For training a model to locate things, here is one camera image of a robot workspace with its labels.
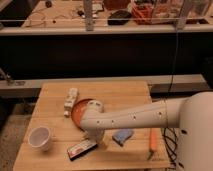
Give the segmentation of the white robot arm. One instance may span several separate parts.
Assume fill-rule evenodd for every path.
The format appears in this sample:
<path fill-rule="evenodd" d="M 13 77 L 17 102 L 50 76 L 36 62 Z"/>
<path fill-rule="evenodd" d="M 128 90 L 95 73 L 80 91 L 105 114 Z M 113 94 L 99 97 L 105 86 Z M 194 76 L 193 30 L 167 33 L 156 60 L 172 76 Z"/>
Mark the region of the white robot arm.
<path fill-rule="evenodd" d="M 178 128 L 176 171 L 213 171 L 213 92 L 108 113 L 88 106 L 80 125 L 94 139 L 107 129 Z"/>

